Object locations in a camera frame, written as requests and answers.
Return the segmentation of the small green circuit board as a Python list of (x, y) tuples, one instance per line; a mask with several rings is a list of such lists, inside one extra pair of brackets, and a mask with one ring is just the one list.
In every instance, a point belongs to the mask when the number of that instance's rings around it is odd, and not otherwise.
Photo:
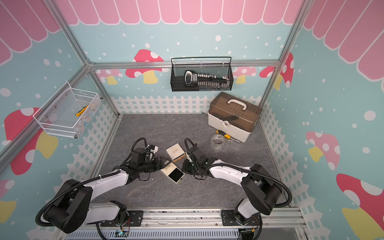
[(115, 238), (127, 238), (129, 237), (130, 231), (127, 230), (116, 230)]

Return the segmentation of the clear tape roll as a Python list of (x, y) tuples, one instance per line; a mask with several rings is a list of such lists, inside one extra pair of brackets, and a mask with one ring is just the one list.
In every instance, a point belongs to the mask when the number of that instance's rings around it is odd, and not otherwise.
[(215, 151), (218, 151), (218, 150), (221, 150), (225, 144), (226, 144), (226, 139), (223, 135), (221, 134), (213, 134), (211, 136), (211, 140), (210, 140), (210, 144), (211, 144), (211, 147), (215, 150)]

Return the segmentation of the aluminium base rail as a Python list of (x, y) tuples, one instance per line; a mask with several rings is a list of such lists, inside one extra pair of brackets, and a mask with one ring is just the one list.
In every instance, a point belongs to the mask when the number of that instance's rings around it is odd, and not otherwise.
[[(140, 227), (95, 227), (84, 225), (65, 240), (309, 240), (309, 230), (297, 208), (274, 209), (260, 214), (260, 224), (223, 226), (221, 211), (231, 209), (131, 209), (143, 211)], [(115, 238), (116, 230), (130, 231), (127, 238)]]

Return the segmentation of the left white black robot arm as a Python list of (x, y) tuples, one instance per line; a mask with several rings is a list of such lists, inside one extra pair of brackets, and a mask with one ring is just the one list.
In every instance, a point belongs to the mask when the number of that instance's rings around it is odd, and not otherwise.
[(156, 157), (158, 147), (146, 144), (131, 147), (128, 157), (110, 173), (79, 182), (67, 180), (57, 194), (37, 213), (35, 222), (40, 227), (56, 227), (69, 234), (82, 225), (111, 222), (120, 227), (131, 221), (126, 205), (111, 200), (103, 204), (92, 201), (113, 189), (128, 185), (165, 167), (163, 159)]

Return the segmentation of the cream tan-drawer jewelry box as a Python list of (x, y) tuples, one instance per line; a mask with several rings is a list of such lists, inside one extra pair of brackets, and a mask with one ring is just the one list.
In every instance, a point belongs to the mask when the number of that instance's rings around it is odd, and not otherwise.
[(193, 163), (194, 162), (194, 158), (192, 156), (192, 154), (190, 152), (186, 152), (186, 159), (190, 162), (190, 163)]

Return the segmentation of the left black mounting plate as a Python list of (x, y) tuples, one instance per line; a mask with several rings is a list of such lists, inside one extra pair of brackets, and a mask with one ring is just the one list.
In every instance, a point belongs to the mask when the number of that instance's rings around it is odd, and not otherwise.
[(143, 220), (143, 211), (123, 211), (111, 221), (103, 221), (102, 227), (140, 227)]

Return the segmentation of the brown lid white toolbox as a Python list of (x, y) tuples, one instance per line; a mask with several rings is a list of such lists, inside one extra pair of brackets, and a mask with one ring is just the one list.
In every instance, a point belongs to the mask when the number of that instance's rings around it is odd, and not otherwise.
[(210, 103), (208, 124), (245, 143), (262, 111), (263, 109), (257, 105), (221, 92)]

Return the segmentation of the black mounting plate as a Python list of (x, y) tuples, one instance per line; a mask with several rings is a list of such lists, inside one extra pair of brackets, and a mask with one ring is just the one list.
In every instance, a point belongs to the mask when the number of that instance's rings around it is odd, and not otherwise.
[(102, 227), (140, 227), (143, 220), (143, 211), (123, 211), (111, 221), (103, 221)]
[(258, 227), (260, 224), (260, 214), (254, 214), (246, 219), (235, 210), (222, 210), (221, 211), (222, 225), (223, 226), (253, 226)]

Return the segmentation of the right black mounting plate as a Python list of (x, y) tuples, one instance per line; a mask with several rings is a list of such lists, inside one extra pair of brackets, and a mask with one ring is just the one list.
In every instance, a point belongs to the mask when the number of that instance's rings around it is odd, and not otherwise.
[(222, 225), (223, 226), (253, 226), (258, 227), (260, 224), (260, 214), (254, 214), (246, 219), (235, 210), (222, 210), (221, 211)]

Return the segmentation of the black socket bit set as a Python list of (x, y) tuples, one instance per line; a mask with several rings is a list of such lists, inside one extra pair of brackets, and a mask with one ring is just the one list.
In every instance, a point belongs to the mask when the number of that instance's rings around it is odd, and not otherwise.
[(198, 90), (230, 90), (231, 80), (226, 76), (221, 78), (216, 75), (197, 74), (193, 71), (186, 71), (184, 85)]

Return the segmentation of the yellow black utility knife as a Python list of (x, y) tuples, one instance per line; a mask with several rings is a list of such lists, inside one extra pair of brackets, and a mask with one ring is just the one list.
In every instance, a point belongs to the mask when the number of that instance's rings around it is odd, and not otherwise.
[(78, 111), (78, 112), (76, 113), (76, 117), (79, 118), (79, 117), (86, 111), (87, 108), (88, 108), (88, 105), (85, 106), (85, 107), (83, 107), (80, 111)]

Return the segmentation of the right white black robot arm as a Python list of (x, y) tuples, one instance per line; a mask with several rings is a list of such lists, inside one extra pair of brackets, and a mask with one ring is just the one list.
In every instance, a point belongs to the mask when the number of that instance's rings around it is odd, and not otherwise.
[(273, 178), (261, 165), (239, 167), (218, 158), (208, 158), (189, 138), (184, 140), (188, 158), (182, 171), (196, 180), (222, 179), (244, 190), (242, 199), (233, 210), (231, 220), (245, 225), (256, 214), (270, 215), (274, 208), (287, 207), (293, 200), (292, 192), (280, 180)]

